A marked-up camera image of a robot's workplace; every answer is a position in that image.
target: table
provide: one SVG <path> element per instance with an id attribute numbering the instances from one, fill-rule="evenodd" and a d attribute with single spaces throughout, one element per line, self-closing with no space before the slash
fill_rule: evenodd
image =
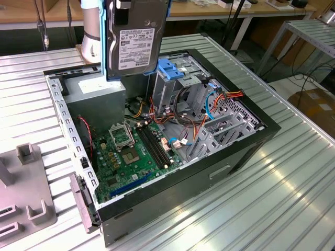
<path id="1" fill-rule="evenodd" d="M 164 38 L 161 52 L 187 48 L 202 53 L 282 129 L 244 168 L 108 249 L 99 231 L 84 231 L 69 185 L 70 152 L 42 74 L 83 64 L 79 53 L 67 49 L 0 58 L 0 151 L 23 142 L 39 144 L 58 216 L 53 226 L 2 251 L 334 247 L 334 139 L 211 38 Z"/>
<path id="2" fill-rule="evenodd" d="M 83 14 L 78 0 L 70 0 L 72 12 L 72 26 L 83 25 Z M 269 16 L 304 16 L 309 19 L 316 9 L 311 5 L 307 5 L 305 9 L 295 8 L 295 10 L 280 11 L 270 6 L 265 0 L 259 0 L 258 4 L 254 4 L 250 9 L 243 9 L 239 18 L 244 18 L 240 30 L 231 47 L 236 50 L 242 41 L 242 38 L 253 17 L 269 17 Z M 188 3 L 172 3 L 170 16 L 167 21 L 180 20 L 203 20 L 203 19 L 227 19 L 230 8 L 222 8 L 218 5 L 209 5 L 200 7 L 192 2 Z M 55 6 L 46 13 L 47 27 L 67 27 L 66 0 L 59 0 Z M 6 10 L 0 10 L 0 30 L 12 29 L 35 29 L 36 13 L 29 10 L 7 7 Z"/>
<path id="3" fill-rule="evenodd" d="M 281 55 L 286 54 L 286 52 L 290 49 L 297 37 L 304 39 L 306 42 L 314 45 L 321 51 L 312 63 L 312 65 L 309 66 L 310 70 L 314 68 L 315 64 L 320 60 L 323 53 L 326 53 L 332 58 L 335 58 L 335 27 L 327 25 L 324 22 L 316 19 L 286 21 L 282 24 L 277 35 L 275 36 L 269 48 L 263 55 L 263 58 L 257 70 L 258 75 L 262 72 L 269 57 L 273 53 L 277 44 L 280 42 L 286 30 L 291 31 L 293 35 L 289 39 L 284 49 L 281 51 L 278 58 L 281 58 Z"/>

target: cardboard box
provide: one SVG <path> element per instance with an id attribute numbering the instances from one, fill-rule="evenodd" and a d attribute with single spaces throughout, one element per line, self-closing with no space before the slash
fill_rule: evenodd
<path id="1" fill-rule="evenodd" d="M 43 0 L 44 13 L 47 13 L 57 2 L 58 0 Z M 36 3 L 42 15 L 41 0 L 36 0 Z M 35 11 L 34 0 L 0 0 L 0 4 Z"/>
<path id="2" fill-rule="evenodd" d="M 288 101 L 297 107 L 299 96 L 300 92 L 297 92 Z M 298 109 L 335 139 L 335 101 L 325 91 L 304 91 Z"/>

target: label sticker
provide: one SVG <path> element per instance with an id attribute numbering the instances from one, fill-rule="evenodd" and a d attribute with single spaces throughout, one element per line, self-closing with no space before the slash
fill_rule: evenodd
<path id="1" fill-rule="evenodd" d="M 317 95 L 316 93 L 307 93 L 307 95 L 309 97 L 311 97 L 312 99 L 319 99 L 320 98 L 319 95 Z"/>
<path id="2" fill-rule="evenodd" d="M 149 65 L 155 29 L 120 31 L 119 70 Z"/>
<path id="3" fill-rule="evenodd" d="M 327 104 L 319 104 L 319 106 L 325 111 L 331 111 L 332 110 L 331 107 L 328 106 Z"/>
<path id="4" fill-rule="evenodd" d="M 187 69 L 185 67 L 178 68 L 180 72 L 187 72 Z"/>
<path id="5" fill-rule="evenodd" d="M 115 82 L 107 82 L 106 77 L 97 77 L 79 81 L 78 85 L 82 90 L 83 94 L 96 92 L 97 90 L 103 90 L 112 87 Z"/>

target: wooden table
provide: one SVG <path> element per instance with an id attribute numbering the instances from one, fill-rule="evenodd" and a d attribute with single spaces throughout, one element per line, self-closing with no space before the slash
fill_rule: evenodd
<path id="1" fill-rule="evenodd" d="M 78 0 L 70 0 L 72 13 L 72 26 L 83 25 L 83 13 Z M 316 9 L 311 5 L 307 5 L 305 9 L 295 10 L 277 10 L 265 2 L 259 0 L 258 4 L 254 4 L 250 9 L 243 9 L 239 18 L 244 18 L 236 39 L 231 47 L 236 50 L 249 26 L 253 17 L 269 17 L 269 16 L 305 16 L 309 19 Z M 192 2 L 188 3 L 172 3 L 170 16 L 167 21 L 180 20 L 203 20 L 203 19 L 226 19 L 229 16 L 230 8 L 222 8 L 218 5 L 209 5 L 200 7 Z M 33 29 L 36 28 L 36 12 L 6 7 L 0 10 L 0 30 L 13 29 Z M 66 27 L 68 26 L 66 13 L 66 0 L 59 0 L 55 6 L 46 13 L 47 27 Z"/>

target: green motherboard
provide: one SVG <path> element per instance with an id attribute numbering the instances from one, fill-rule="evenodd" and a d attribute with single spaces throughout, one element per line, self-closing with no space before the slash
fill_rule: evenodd
<path id="1" fill-rule="evenodd" d="M 128 139 L 124 130 L 115 130 L 113 132 L 114 140 L 110 134 L 105 134 L 93 141 L 97 153 L 96 176 L 99 181 L 95 193 L 99 203 L 106 202 L 113 196 L 183 165 L 182 159 L 174 149 L 170 149 L 169 152 L 165 152 L 163 149 L 160 139 L 164 136 L 158 125 L 151 123 L 147 126 L 147 129 L 155 136 L 164 154 L 169 158 L 170 164 L 168 167 L 162 168 L 157 165 L 135 127 L 129 129 L 134 145 L 119 149 L 120 152 L 117 151 L 115 143 L 121 143 Z"/>

